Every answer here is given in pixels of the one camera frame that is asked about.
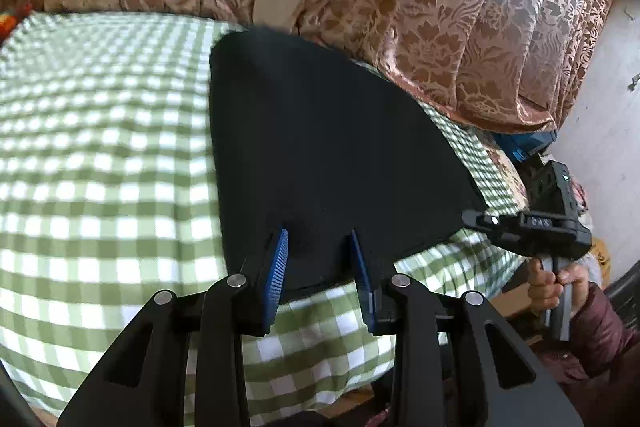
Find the person's right hand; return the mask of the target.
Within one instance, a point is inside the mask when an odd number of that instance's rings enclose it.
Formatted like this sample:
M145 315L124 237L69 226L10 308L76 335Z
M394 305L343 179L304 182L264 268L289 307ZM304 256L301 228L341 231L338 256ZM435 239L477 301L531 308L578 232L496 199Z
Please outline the person's right hand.
M557 308L565 289L570 287L570 316L574 317L585 306L589 295L588 270L577 262L567 265L558 273L553 273L545 270L539 259L530 259L527 283L530 309L536 314Z

